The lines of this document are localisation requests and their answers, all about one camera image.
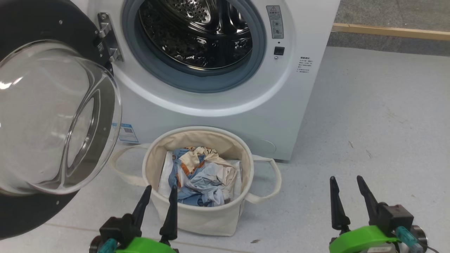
floor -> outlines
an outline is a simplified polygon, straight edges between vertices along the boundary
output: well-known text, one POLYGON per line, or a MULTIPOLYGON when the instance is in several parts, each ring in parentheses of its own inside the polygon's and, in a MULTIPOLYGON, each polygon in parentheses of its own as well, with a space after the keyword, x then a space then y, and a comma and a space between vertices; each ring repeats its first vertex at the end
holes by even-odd
MULTIPOLYGON (((341 0, 336 23, 450 32, 448 0, 341 0)), ((450 56, 450 41, 332 32, 328 46, 450 56)))
MULTIPOLYGON (((336 176, 351 229, 368 215, 356 176, 378 201, 402 204, 429 238, 450 248, 450 58, 328 47, 289 163, 280 163, 282 191, 247 203, 232 237, 179 231, 182 253, 325 253, 331 228, 329 178, 336 176)), ((118 166, 140 174, 144 150, 118 166)), ((273 172, 256 164, 250 192, 268 194, 273 172)), ((110 216, 131 212, 143 189, 104 168, 65 209, 41 227, 0 241, 2 253, 83 253, 110 216)), ((149 205, 143 236, 158 238, 162 223, 149 205)))

wooden strip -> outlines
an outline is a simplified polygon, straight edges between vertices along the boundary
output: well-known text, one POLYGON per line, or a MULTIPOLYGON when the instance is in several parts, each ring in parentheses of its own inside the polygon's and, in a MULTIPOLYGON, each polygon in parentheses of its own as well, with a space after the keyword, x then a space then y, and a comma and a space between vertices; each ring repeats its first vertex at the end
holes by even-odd
POLYGON ((450 41, 450 32, 430 31, 420 29, 376 27, 376 26, 334 23, 331 31, 417 38, 425 40, 450 41))

door hinge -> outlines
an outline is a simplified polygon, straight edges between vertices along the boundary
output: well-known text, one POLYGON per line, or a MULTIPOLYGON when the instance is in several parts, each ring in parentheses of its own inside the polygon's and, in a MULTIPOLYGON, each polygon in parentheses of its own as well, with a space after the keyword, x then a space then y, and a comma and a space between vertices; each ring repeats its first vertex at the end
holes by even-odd
POLYGON ((105 43, 107 50, 109 52, 109 61, 122 61, 123 56, 120 50, 119 43, 117 42, 116 34, 114 33, 113 25, 108 13, 100 12, 97 15, 99 19, 99 37, 105 43))

white washing machine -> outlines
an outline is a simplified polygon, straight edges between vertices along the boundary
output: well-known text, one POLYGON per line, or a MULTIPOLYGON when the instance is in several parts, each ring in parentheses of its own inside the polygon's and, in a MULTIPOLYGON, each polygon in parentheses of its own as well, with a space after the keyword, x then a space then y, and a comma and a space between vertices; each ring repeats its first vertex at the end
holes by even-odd
POLYGON ((114 32, 121 141, 212 126, 290 159, 339 0, 73 1, 114 32))

fabric handle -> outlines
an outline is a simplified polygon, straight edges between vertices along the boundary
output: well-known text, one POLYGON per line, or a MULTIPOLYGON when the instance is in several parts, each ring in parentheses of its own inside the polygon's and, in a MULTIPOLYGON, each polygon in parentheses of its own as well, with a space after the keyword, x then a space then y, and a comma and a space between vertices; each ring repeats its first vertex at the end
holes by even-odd
POLYGON ((265 157, 262 157, 259 155, 252 155, 252 156, 253 156, 254 161, 269 162, 275 172, 275 188, 271 194, 269 194, 265 197, 258 197, 251 193, 247 193, 247 195, 245 196, 246 201, 253 203, 253 204, 261 204, 261 203, 264 203, 265 201, 267 201, 268 199, 274 197, 275 195, 277 195, 280 192, 281 183, 282 183, 281 172, 280 172, 280 169, 278 168, 278 165, 274 159, 265 158, 265 157))
POLYGON ((109 166, 113 171, 115 171, 125 182, 129 183, 130 185, 137 185, 137 186, 143 186, 146 187, 147 184, 145 183, 144 179, 141 176, 133 176, 128 175, 126 173, 123 173, 117 169, 116 163, 119 157, 121 157, 126 151, 130 149, 149 149, 150 144, 139 144, 134 146, 128 146, 124 149, 121 149, 117 152, 115 152, 111 159, 109 160, 109 166))

